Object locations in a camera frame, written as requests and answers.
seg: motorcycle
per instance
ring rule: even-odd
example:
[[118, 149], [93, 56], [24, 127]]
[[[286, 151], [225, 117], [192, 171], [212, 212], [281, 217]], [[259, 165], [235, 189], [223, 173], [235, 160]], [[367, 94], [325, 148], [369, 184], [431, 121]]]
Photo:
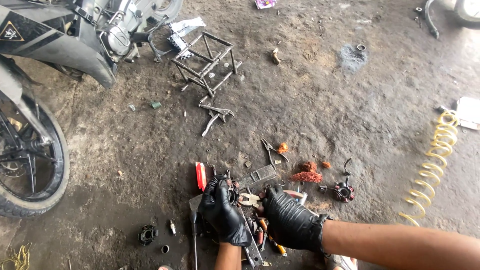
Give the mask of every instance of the motorcycle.
[[[140, 57], [152, 34], [180, 12], [183, 0], [0, 0], [0, 53], [38, 60], [73, 80], [83, 74], [115, 84], [118, 64]], [[145, 30], [147, 20], [154, 27]], [[69, 155], [52, 112], [35, 98], [32, 80], [0, 55], [0, 215], [32, 217], [58, 203], [69, 179]]]

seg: tire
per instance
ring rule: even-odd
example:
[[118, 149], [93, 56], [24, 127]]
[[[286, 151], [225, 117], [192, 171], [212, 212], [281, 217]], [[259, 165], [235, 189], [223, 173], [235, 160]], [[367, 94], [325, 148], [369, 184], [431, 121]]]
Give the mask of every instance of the tire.
[[[23, 94], [22, 98], [24, 98], [25, 102], [27, 102], [27, 98], [32, 100], [30, 95]], [[9, 218], [25, 218], [25, 217], [33, 217], [38, 216], [46, 211], [50, 210], [54, 205], [56, 205], [60, 199], [62, 198], [65, 190], [67, 188], [68, 179], [70, 176], [70, 159], [67, 150], [67, 141], [65, 140], [65, 136], [60, 129], [60, 125], [58, 124], [55, 116], [53, 115], [50, 110], [45, 106], [45, 104], [35, 98], [36, 102], [39, 105], [42, 113], [46, 115], [51, 123], [48, 124], [48, 129], [54, 130], [55, 132], [55, 140], [59, 140], [58, 152], [61, 152], [63, 155], [63, 170], [62, 175], [59, 176], [59, 182], [55, 185], [55, 189], [50, 187], [50, 183], [39, 192], [39, 201], [26, 201], [15, 194], [9, 192], [8, 189], [4, 187], [4, 185], [0, 184], [0, 215], [9, 217]], [[47, 193], [48, 197], [43, 199], [42, 194]]]
[[168, 16], [168, 20], [165, 23], [171, 23], [177, 15], [180, 13], [183, 0], [171, 0], [170, 4], [164, 9], [158, 9], [153, 15], [147, 19], [148, 22], [156, 25], [164, 15]]
[[480, 17], [474, 17], [467, 13], [465, 0], [457, 0], [455, 3], [455, 17], [460, 25], [470, 29], [480, 29]]

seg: screwdriver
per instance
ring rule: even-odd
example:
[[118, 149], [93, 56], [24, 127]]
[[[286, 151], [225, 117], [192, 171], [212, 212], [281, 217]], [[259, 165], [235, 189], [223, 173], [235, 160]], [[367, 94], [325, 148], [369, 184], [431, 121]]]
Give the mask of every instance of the screwdriver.
[[197, 211], [192, 211], [192, 213], [190, 214], [190, 222], [192, 223], [193, 247], [195, 249], [195, 270], [198, 270], [198, 266], [197, 266]]

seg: cable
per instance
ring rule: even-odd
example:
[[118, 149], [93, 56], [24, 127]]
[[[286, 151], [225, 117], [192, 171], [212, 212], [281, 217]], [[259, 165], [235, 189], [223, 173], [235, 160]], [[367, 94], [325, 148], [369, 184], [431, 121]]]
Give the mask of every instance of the cable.
[[[416, 205], [420, 208], [420, 214], [418, 215], [407, 215], [405, 213], [398, 213], [400, 216], [406, 218], [408, 221], [413, 223], [415, 226], [420, 227], [418, 222], [415, 219], [421, 219], [425, 216], [425, 207], [428, 207], [432, 204], [432, 198], [435, 196], [435, 186], [440, 184], [440, 177], [444, 174], [444, 169], [447, 167], [447, 161], [445, 157], [452, 154], [452, 146], [456, 143], [456, 134], [458, 130], [456, 126], [459, 124], [459, 119], [456, 116], [454, 110], [447, 110], [440, 115], [438, 118], [438, 125], [436, 126], [435, 133], [433, 134], [433, 141], [430, 143], [432, 146], [425, 155], [429, 157], [434, 157], [440, 160], [441, 165], [434, 163], [423, 163], [422, 167], [424, 170], [419, 171], [419, 175], [423, 177], [424, 180], [415, 180], [416, 184], [419, 184], [423, 187], [426, 187], [430, 191], [430, 195], [426, 195], [424, 192], [419, 190], [410, 189], [408, 192], [413, 195], [415, 198], [420, 198], [425, 200], [424, 204], [419, 203], [417, 200], [414, 200], [410, 197], [405, 198], [408, 203]], [[435, 181], [434, 183], [428, 183], [427, 179]]]

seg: triangle logo sticker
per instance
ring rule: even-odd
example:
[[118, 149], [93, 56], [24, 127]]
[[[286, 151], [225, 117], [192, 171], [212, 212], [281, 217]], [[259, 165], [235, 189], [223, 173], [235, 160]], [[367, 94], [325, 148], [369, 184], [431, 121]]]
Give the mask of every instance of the triangle logo sticker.
[[7, 25], [0, 34], [0, 40], [7, 41], [24, 41], [24, 38], [20, 33], [18, 33], [17, 28], [13, 26], [11, 21], [7, 22]]

